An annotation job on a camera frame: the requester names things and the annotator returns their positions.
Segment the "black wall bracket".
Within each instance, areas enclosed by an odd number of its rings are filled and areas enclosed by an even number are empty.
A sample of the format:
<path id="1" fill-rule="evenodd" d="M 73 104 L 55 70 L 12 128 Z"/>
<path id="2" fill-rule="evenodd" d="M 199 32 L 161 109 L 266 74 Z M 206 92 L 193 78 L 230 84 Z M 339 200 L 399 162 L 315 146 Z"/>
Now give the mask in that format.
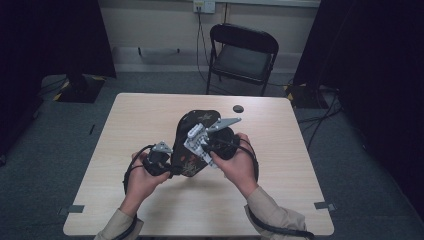
<path id="1" fill-rule="evenodd" d="M 138 54 L 140 56 L 153 56 L 153 55 L 174 55 L 179 54 L 179 48 L 143 48 L 138 47 Z"/>

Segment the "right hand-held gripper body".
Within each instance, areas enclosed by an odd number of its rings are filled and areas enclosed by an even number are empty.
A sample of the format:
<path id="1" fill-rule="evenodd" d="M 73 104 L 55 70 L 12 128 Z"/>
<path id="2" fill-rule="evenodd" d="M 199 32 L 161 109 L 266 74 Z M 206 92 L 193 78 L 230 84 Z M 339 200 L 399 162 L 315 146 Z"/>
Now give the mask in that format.
<path id="1" fill-rule="evenodd" d="M 224 160 L 231 159 L 240 145 L 240 138 L 234 134 L 230 126 L 240 121 L 239 117 L 219 118 L 215 123 L 207 127 L 205 151 L 207 153 L 214 152 Z"/>

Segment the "black stand base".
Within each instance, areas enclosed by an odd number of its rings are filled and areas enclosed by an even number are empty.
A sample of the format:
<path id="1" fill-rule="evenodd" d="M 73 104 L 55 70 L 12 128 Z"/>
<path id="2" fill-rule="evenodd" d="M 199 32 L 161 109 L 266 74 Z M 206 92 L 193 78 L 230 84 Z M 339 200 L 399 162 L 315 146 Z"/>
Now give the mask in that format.
<path id="1" fill-rule="evenodd" d="M 306 85 L 285 85 L 287 99 L 296 109 L 327 109 L 328 104 L 319 90 L 311 90 Z"/>
<path id="2" fill-rule="evenodd" d="M 105 83 L 101 76 L 67 74 L 65 83 L 53 100 L 69 103 L 94 103 Z"/>

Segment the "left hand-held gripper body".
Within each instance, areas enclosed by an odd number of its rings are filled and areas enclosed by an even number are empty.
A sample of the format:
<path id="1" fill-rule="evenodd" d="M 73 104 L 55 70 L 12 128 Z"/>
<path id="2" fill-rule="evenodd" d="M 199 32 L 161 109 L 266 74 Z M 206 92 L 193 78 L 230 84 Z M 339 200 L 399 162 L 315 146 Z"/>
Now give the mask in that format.
<path id="1" fill-rule="evenodd" d="M 171 164 L 168 162 L 173 150 L 164 142 L 149 146 L 149 153 L 143 160 L 143 165 L 147 172 L 152 176 L 159 176 L 171 170 Z"/>

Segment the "person's left hand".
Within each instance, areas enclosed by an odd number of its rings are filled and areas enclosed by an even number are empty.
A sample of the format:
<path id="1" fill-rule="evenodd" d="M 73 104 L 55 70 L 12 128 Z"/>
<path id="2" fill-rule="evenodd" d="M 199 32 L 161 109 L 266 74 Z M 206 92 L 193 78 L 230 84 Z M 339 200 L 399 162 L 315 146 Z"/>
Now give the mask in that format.
<path id="1" fill-rule="evenodd" d="M 127 192 L 119 210 L 130 217 L 134 217 L 143 201 L 148 198 L 155 188 L 164 183 L 170 176 L 165 172 L 159 176 L 152 176 L 143 166 L 146 153 L 141 153 L 132 164 L 133 170 L 130 172 Z"/>

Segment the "white black patterned cloth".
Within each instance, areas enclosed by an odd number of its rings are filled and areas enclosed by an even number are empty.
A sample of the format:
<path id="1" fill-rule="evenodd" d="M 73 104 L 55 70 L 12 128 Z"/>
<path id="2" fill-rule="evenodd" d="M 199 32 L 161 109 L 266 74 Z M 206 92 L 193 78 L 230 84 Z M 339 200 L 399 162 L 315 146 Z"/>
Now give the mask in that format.
<path id="1" fill-rule="evenodd" d="M 206 127 L 202 123 L 198 123 L 187 133 L 184 147 L 200 157 L 202 161 L 206 162 L 211 167 L 217 168 L 212 157 L 203 149 L 203 145 L 206 145 L 206 139 Z"/>

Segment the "black folding chair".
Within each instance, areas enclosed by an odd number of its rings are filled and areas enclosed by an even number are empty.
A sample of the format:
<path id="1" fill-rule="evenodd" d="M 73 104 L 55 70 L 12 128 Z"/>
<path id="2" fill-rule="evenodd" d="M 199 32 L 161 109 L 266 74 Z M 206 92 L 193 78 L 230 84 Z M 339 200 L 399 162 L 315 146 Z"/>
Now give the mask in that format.
<path id="1" fill-rule="evenodd" d="M 277 40 L 265 31 L 229 23 L 214 25 L 210 40 L 206 93 L 215 74 L 261 86 L 263 96 L 279 52 Z"/>

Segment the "person's right hand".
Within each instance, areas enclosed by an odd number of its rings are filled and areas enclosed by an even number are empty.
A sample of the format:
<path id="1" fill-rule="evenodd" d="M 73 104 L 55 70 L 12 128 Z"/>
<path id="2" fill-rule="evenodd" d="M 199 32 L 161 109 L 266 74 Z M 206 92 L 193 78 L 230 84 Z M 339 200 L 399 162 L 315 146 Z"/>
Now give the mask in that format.
<path id="1" fill-rule="evenodd" d="M 224 172 L 226 178 L 247 199 L 258 188 L 258 183 L 255 179 L 253 150 L 250 146 L 250 140 L 244 133 L 238 133 L 238 136 L 240 137 L 240 148 L 231 159 L 223 160 L 214 152 L 211 152 L 210 156 L 213 162 Z"/>

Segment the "white wall socket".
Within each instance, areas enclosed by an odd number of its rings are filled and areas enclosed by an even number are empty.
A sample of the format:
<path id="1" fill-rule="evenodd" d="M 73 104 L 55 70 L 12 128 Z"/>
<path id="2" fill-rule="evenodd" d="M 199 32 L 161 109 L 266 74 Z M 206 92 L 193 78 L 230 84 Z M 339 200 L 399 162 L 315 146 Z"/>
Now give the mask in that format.
<path id="1" fill-rule="evenodd" d="M 193 12 L 214 14 L 216 9 L 216 3 L 209 0 L 193 0 Z"/>

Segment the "grey tape strip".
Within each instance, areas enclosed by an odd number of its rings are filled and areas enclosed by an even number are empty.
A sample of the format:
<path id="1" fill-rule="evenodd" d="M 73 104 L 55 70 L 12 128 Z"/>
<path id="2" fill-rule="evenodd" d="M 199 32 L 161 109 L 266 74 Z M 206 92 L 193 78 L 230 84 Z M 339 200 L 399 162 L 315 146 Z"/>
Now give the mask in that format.
<path id="1" fill-rule="evenodd" d="M 319 209 L 327 209 L 329 212 L 335 211 L 337 209 L 336 205 L 333 203 L 323 202 L 315 202 L 314 206 L 317 210 Z"/>
<path id="2" fill-rule="evenodd" d="M 58 214 L 62 216 L 67 216 L 69 213 L 82 213 L 83 210 L 84 205 L 70 205 L 67 207 L 60 208 Z"/>

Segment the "black curtain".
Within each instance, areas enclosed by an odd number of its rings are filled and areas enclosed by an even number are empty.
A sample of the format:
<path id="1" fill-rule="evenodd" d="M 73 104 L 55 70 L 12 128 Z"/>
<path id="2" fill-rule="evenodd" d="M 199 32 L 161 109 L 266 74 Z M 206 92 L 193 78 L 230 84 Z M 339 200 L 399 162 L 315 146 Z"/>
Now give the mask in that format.
<path id="1" fill-rule="evenodd" d="M 60 74 L 116 75 L 99 0 L 0 0 L 0 156 Z"/>
<path id="2" fill-rule="evenodd" d="M 338 89 L 424 220 L 424 0 L 320 0 L 294 82 Z"/>

